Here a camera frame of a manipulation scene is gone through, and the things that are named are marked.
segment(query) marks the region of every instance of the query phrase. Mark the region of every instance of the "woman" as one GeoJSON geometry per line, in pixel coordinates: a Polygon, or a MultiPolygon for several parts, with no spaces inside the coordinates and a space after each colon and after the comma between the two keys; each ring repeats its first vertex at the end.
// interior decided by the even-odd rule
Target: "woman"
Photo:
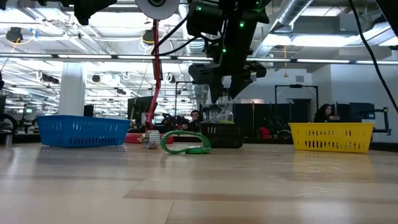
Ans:
{"type": "Polygon", "coordinates": [[[315,114],[315,119],[313,122],[315,123],[324,123],[328,121],[338,121],[340,120],[339,116],[335,116],[331,110],[331,105],[325,104],[319,108],[317,113],[315,114]]]}

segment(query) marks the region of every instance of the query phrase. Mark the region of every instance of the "red object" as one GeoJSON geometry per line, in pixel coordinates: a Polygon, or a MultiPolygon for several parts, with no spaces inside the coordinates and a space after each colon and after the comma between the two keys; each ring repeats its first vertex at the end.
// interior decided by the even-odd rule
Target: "red object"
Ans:
{"type": "MultiPolygon", "coordinates": [[[[159,43],[159,32],[157,26],[159,25],[159,22],[157,20],[154,20],[154,25],[152,27],[154,31],[154,46],[156,46],[159,43]]],[[[155,94],[154,98],[152,99],[152,102],[150,103],[149,107],[149,112],[147,115],[147,119],[145,121],[145,125],[147,126],[147,129],[152,128],[152,119],[154,118],[154,113],[155,113],[155,104],[157,101],[157,96],[159,95],[160,91],[160,59],[159,59],[159,48],[155,48],[155,60],[153,61],[155,63],[155,79],[156,79],[156,85],[155,85],[155,94]]]]}
{"type": "MultiPolygon", "coordinates": [[[[124,143],[133,143],[133,144],[141,144],[138,139],[141,137],[142,133],[127,133],[126,134],[126,139],[124,140],[124,143]]],[[[166,144],[173,144],[174,143],[174,137],[169,136],[166,140],[166,144]]]]}
{"type": "Polygon", "coordinates": [[[261,138],[263,139],[269,139],[269,133],[270,131],[266,128],[260,128],[260,133],[261,133],[261,138]]]}

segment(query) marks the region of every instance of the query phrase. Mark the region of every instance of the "person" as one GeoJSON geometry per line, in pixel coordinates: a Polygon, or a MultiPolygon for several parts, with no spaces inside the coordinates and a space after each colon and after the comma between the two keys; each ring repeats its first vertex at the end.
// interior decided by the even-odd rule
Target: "person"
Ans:
{"type": "Polygon", "coordinates": [[[317,113],[315,113],[315,119],[313,122],[315,123],[324,123],[329,121],[338,121],[340,120],[339,116],[336,116],[331,109],[331,105],[324,104],[319,108],[317,113]]]}
{"type": "Polygon", "coordinates": [[[194,132],[199,131],[199,123],[202,122],[202,120],[200,118],[200,112],[198,110],[191,111],[191,118],[192,118],[192,121],[189,122],[189,124],[184,124],[182,126],[182,129],[186,130],[186,131],[194,131],[194,132]]]}

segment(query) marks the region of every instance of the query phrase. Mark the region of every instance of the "computer monitor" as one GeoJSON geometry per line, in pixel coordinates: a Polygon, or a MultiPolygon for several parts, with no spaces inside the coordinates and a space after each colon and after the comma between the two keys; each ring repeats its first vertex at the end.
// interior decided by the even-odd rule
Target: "computer monitor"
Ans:
{"type": "Polygon", "coordinates": [[[142,124],[142,113],[148,113],[150,104],[152,103],[153,96],[143,96],[137,98],[131,98],[127,101],[127,118],[135,119],[136,124],[142,124]]]}
{"type": "Polygon", "coordinates": [[[373,103],[350,103],[351,119],[376,119],[373,103]]]}
{"type": "Polygon", "coordinates": [[[94,116],[94,105],[85,105],[84,116],[94,116]]]}

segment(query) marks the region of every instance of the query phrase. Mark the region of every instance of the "table surface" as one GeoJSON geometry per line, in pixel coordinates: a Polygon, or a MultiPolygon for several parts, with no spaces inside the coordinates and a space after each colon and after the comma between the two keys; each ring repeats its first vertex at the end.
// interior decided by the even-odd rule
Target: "table surface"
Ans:
{"type": "Polygon", "coordinates": [[[397,208],[393,152],[0,148],[1,223],[396,224],[397,208]]]}

